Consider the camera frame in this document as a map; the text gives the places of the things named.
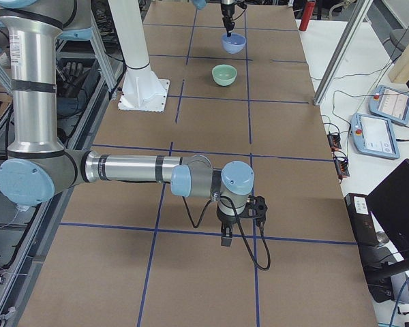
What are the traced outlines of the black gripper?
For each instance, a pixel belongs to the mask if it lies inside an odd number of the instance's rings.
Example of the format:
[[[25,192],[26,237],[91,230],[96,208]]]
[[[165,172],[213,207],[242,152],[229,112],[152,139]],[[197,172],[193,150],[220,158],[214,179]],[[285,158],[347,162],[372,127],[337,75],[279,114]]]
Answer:
[[[222,3],[221,11],[223,16],[223,24],[226,29],[226,35],[230,37],[235,27],[235,22],[232,19],[234,15],[234,3]]]
[[[237,218],[227,215],[217,207],[217,218],[221,221],[221,246],[230,247],[232,243],[232,227],[237,223]]]

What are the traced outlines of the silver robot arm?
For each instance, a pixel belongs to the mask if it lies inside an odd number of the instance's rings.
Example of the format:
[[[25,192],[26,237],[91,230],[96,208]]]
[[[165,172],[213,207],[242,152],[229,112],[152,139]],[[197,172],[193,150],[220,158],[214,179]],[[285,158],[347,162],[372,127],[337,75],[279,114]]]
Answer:
[[[170,185],[172,194],[217,203],[222,245],[232,228],[256,213],[254,172],[241,161],[216,169],[192,157],[100,155],[69,150],[57,136],[56,41],[92,36],[89,1],[0,1],[10,38],[14,141],[0,165],[0,192],[14,203],[35,206],[83,183],[119,181]]]
[[[198,10],[203,9],[207,5],[207,2],[205,0],[191,0],[191,2]],[[230,37],[235,26],[233,15],[235,13],[236,1],[220,0],[219,4],[222,13],[222,22],[226,29],[226,35],[227,37]]]

